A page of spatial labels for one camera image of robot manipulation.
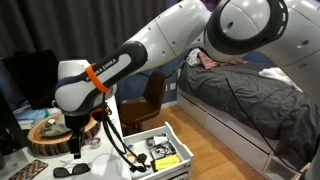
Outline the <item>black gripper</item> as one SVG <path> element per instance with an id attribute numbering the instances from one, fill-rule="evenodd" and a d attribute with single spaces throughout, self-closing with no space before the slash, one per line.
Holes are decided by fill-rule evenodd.
<path id="1" fill-rule="evenodd" d="M 81 158 L 81 137 L 79 135 L 89 121 L 90 116 L 88 114 L 81 116 L 65 115 L 65 125 L 72 131 L 72 137 L 69 140 L 70 153 L 75 159 Z"/>

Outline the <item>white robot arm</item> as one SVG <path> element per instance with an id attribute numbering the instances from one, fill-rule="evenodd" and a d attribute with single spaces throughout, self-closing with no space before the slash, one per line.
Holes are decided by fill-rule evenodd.
<path id="1" fill-rule="evenodd" d="M 212 11 L 200 0 L 182 0 L 98 62 L 60 62 L 55 102 L 67 116 L 85 115 L 122 79 L 191 48 L 220 62 L 260 52 L 320 102 L 317 0 L 221 0 Z"/>

